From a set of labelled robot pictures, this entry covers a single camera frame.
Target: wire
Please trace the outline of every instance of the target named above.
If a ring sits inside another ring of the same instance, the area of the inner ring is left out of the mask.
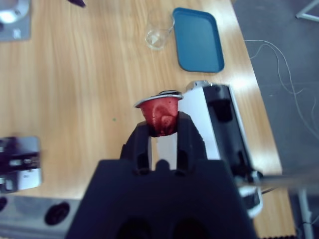
[[[306,126],[306,128],[312,133],[312,135],[313,135],[316,139],[319,140],[319,130],[318,130],[318,126],[316,125],[315,120],[314,120],[314,117],[313,117],[313,115],[314,115],[314,109],[315,109],[315,106],[316,106],[316,103],[317,103],[317,99],[316,99],[316,97],[314,97],[314,98],[315,98],[315,103],[314,103],[313,109],[312,109],[312,122],[313,122],[313,125],[314,125],[314,128],[315,128],[315,129],[313,129],[313,128],[309,125],[309,123],[305,120],[305,118],[304,118],[304,116],[303,116],[303,114],[302,114],[302,112],[301,112],[301,109],[300,109],[298,100],[297,100],[297,95],[298,95],[299,93],[301,93],[301,92],[302,92],[303,90],[305,90],[305,89],[302,89],[301,91],[296,92],[295,87],[294,87],[294,84],[293,84],[293,81],[292,81],[292,78],[291,78],[291,72],[290,72],[290,69],[289,69],[287,60],[286,60],[284,54],[282,53],[282,51],[281,51],[277,46],[275,46],[273,43],[271,43],[271,42],[269,42],[269,41],[265,41],[265,40],[245,40],[245,42],[265,42],[265,43],[266,43],[266,44],[263,44],[263,45],[261,45],[261,46],[259,47],[257,53],[256,53],[251,59],[253,59],[253,58],[255,58],[255,57],[257,56],[257,54],[259,53],[259,51],[261,50],[261,48],[262,48],[264,45],[269,46],[269,47],[275,52],[276,57],[277,57],[278,75],[279,75],[280,82],[281,82],[282,86],[285,88],[285,90],[286,90],[288,93],[294,95],[294,99],[295,99],[295,103],[296,103],[296,108],[297,108],[297,111],[298,111],[298,114],[299,114],[301,120],[303,121],[303,123],[304,123],[304,125]],[[285,64],[286,64],[286,67],[287,67],[287,70],[288,70],[288,74],[289,74],[289,80],[290,80],[290,84],[291,84],[292,91],[288,90],[287,87],[283,84],[283,82],[282,82],[282,80],[281,80],[280,73],[279,73],[279,58],[278,58],[278,55],[277,55],[276,51],[275,51],[274,48],[272,48],[272,47],[274,47],[277,51],[280,52],[280,54],[282,55],[282,57],[283,57],[283,59],[284,59],[284,61],[285,61]]]
[[[266,189],[265,191],[262,191],[261,194],[269,193],[269,192],[271,192],[271,191],[274,191],[275,189],[277,189],[277,188]]]

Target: metal bar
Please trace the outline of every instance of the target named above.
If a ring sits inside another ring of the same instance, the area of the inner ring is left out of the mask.
[[[316,19],[316,16],[305,14],[306,12],[313,9],[317,4],[319,4],[319,0],[313,0],[311,3],[309,3],[307,6],[305,6],[301,11],[299,11],[296,14],[296,18],[304,18],[304,19],[308,19],[312,21],[318,21],[319,18]]]

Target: circular hole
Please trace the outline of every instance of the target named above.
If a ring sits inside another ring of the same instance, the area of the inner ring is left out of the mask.
[[[44,221],[50,226],[61,223],[69,214],[70,205],[66,202],[54,205],[47,211]]]
[[[6,207],[7,203],[8,203],[7,198],[5,197],[0,198],[0,212]]]

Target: metal plate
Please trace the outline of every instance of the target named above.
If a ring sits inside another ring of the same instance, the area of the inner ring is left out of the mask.
[[[17,142],[20,145],[20,149],[25,152],[40,152],[39,140],[37,137],[18,137]],[[34,169],[12,171],[9,174],[1,175],[0,193],[11,193],[24,189],[35,188],[41,183],[42,175],[40,161],[38,161]]]
[[[19,1],[26,1],[28,4],[31,4],[30,0]],[[31,36],[30,22],[31,11],[29,10],[25,17],[19,19],[18,21],[13,23],[4,23],[3,29],[0,30],[0,41],[28,40]]]
[[[0,211],[0,238],[10,239],[63,239],[80,203],[79,200],[7,195],[5,199],[7,204]],[[70,206],[68,215],[60,223],[48,225],[47,212],[61,203]]]

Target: white cable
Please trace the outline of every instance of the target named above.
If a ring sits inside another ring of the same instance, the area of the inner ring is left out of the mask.
[[[311,109],[311,120],[313,121],[313,125],[315,127],[315,130],[319,133],[319,128],[318,128],[317,123],[315,121],[315,115],[314,115],[316,103],[317,103],[317,99],[315,98],[314,106]]]
[[[245,41],[246,41],[246,42],[265,42],[265,43],[268,43],[268,44],[270,45],[269,47],[273,46],[276,50],[278,50],[278,51],[280,52],[280,54],[282,55],[282,57],[283,57],[283,59],[284,59],[284,61],[285,61],[285,64],[286,64],[286,67],[287,67],[287,70],[288,70],[289,80],[290,80],[292,92],[289,91],[289,90],[284,86],[283,82],[281,81],[281,78],[280,78],[280,82],[281,82],[282,86],[285,88],[285,90],[286,90],[287,92],[289,92],[289,93],[291,93],[291,94],[294,95],[295,103],[296,103],[296,108],[297,108],[297,111],[298,111],[298,114],[299,114],[301,120],[303,121],[303,123],[304,123],[304,125],[306,126],[306,128],[313,134],[313,136],[314,136],[316,139],[319,140],[319,133],[316,132],[313,128],[311,128],[311,126],[310,126],[310,125],[308,124],[308,122],[305,120],[305,118],[304,118],[304,116],[303,116],[303,114],[302,114],[302,112],[301,112],[301,110],[300,110],[300,106],[299,106],[299,103],[298,103],[298,100],[297,100],[297,94],[301,93],[304,89],[302,89],[302,90],[299,91],[299,92],[296,92],[295,87],[294,87],[294,84],[293,84],[293,81],[292,81],[292,78],[291,78],[290,69],[289,69],[289,66],[288,66],[288,63],[287,63],[287,60],[286,60],[284,54],[281,52],[281,50],[280,50],[277,46],[275,46],[273,43],[271,43],[271,42],[269,42],[269,41],[265,41],[265,40],[245,40]],[[316,102],[317,102],[317,99],[315,98],[315,103],[314,103],[313,109],[314,109],[314,107],[316,106]]]
[[[316,221],[318,221],[318,219],[319,219],[319,215],[313,220],[313,222],[311,223],[311,225],[315,224]]]
[[[277,58],[277,74],[278,74],[280,83],[281,83],[281,85],[285,88],[285,90],[286,90],[289,94],[292,94],[292,95],[293,95],[294,92],[288,90],[288,88],[285,86],[284,82],[283,82],[282,79],[281,79],[279,57],[278,57],[277,52],[274,50],[273,47],[271,47],[271,46],[268,45],[268,44],[262,44],[262,45],[258,48],[257,53],[256,53],[254,56],[250,57],[250,59],[251,59],[251,60],[254,59],[254,58],[259,54],[259,51],[260,51],[264,46],[268,46],[268,47],[269,47],[270,49],[272,49],[272,51],[275,53],[276,58]]]

